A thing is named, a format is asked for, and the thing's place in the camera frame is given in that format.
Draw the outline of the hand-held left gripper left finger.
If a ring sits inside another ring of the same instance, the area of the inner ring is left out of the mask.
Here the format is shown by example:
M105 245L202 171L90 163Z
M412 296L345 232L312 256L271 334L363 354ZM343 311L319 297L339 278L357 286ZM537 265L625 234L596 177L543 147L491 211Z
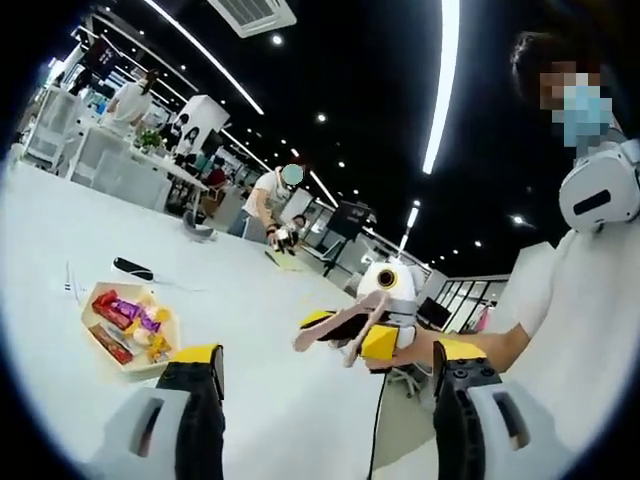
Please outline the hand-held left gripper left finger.
M223 346L185 348L109 419L104 479L221 479Z

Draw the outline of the person's right hand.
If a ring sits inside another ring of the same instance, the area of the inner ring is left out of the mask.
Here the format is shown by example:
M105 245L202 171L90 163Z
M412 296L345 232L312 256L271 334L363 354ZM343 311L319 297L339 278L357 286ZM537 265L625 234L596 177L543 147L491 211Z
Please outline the person's right hand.
M418 329L413 342L403 349L397 349L394 353L394 364L404 366L413 363L421 363L431 367L434 358L434 342L438 339L436 332Z

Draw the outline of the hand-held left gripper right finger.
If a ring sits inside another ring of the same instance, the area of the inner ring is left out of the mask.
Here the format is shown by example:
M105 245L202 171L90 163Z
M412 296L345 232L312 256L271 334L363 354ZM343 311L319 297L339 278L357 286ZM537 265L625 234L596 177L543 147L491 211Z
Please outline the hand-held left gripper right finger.
M521 385L503 382L476 346L433 347L434 429L440 479L560 479L572 453L551 414Z

